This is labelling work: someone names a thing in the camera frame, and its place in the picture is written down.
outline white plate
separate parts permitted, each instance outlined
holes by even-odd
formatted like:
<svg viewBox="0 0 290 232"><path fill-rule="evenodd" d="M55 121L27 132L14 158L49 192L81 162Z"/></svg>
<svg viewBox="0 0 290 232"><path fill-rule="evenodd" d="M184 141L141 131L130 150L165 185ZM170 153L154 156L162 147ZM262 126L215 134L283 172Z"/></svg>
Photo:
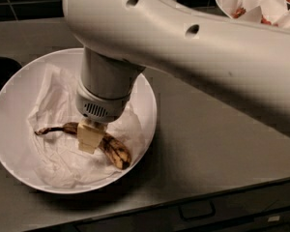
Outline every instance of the white plate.
<svg viewBox="0 0 290 232"><path fill-rule="evenodd" d="M26 119L41 89L45 66L53 64L79 75L82 53L82 48L75 48L45 55L18 71L0 91L0 161L20 182L34 189L62 194L100 189L123 177L143 157L122 172L93 184L75 188L50 187L36 175L34 167L38 163L38 156L29 147L27 138L29 128ZM153 90L143 74L136 79L130 102L143 130L145 154L156 129L157 104Z"/></svg>

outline banana peel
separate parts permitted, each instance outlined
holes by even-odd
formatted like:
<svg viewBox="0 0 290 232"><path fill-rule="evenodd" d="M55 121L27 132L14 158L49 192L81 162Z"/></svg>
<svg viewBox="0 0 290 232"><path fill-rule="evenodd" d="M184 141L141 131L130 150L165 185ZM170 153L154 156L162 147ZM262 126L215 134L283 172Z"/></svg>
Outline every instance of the banana peel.
<svg viewBox="0 0 290 232"><path fill-rule="evenodd" d="M77 122L68 122L62 127L43 128L35 131L36 135L44 135L52 131L62 131L64 133L77 135ZM105 153L107 158L119 169L127 169L131 165L131 153L129 149L118 139L109 133L105 133L99 148Z"/></svg>

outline hole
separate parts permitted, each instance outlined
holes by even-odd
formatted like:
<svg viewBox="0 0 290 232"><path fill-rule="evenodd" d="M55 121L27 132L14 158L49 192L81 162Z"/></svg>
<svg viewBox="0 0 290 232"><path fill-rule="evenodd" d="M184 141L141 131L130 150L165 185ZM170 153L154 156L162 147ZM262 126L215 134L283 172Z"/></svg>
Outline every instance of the hole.
<svg viewBox="0 0 290 232"><path fill-rule="evenodd" d="M97 116L101 117L101 107L100 106L98 107L98 110L97 110Z"/></svg>
<svg viewBox="0 0 290 232"><path fill-rule="evenodd" d="M92 111L91 111L91 110L92 110L92 106L93 106L93 105L92 105L91 103L88 104L87 111L88 111L89 113L92 113Z"/></svg>
<svg viewBox="0 0 290 232"><path fill-rule="evenodd" d="M135 7L138 3L138 0L128 0L128 2L126 3L127 8L130 7Z"/></svg>
<svg viewBox="0 0 290 232"><path fill-rule="evenodd" d="M186 38L194 38L197 32L199 32L199 29L199 25L190 26L190 28L186 32Z"/></svg>
<svg viewBox="0 0 290 232"><path fill-rule="evenodd" d="M98 106L94 105L92 113L97 115L98 108L99 108Z"/></svg>

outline robotic arm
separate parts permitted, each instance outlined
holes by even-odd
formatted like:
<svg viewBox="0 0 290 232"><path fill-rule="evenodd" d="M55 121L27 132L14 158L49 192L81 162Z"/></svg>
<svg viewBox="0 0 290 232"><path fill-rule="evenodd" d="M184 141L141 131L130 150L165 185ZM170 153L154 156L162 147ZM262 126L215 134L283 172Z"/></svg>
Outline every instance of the robotic arm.
<svg viewBox="0 0 290 232"><path fill-rule="evenodd" d="M290 116L290 30L203 14L174 0L63 0L84 44L79 111L109 123L146 68L199 80Z"/></svg>

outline gray countertop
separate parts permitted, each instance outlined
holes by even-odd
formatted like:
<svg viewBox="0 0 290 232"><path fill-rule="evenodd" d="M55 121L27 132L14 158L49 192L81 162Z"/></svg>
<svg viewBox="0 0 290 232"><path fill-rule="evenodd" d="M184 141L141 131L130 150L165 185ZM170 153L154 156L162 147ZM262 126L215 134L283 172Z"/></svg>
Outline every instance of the gray countertop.
<svg viewBox="0 0 290 232"><path fill-rule="evenodd" d="M0 23L0 56L22 65L72 47L81 45L62 18ZM144 74L159 116L141 162L105 188L73 195L29 188L0 164L0 231L110 217L290 178L290 136L168 74Z"/></svg>

